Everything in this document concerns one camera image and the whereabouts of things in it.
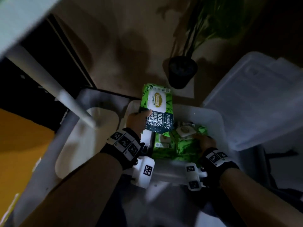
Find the green plant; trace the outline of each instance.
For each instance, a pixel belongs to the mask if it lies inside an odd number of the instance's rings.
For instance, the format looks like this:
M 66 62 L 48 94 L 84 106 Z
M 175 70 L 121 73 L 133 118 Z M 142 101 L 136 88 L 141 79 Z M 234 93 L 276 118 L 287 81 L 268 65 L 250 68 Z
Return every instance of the green plant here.
M 191 58 L 194 50 L 209 39 L 234 37 L 244 22 L 244 0 L 198 0 L 188 21 L 182 55 Z

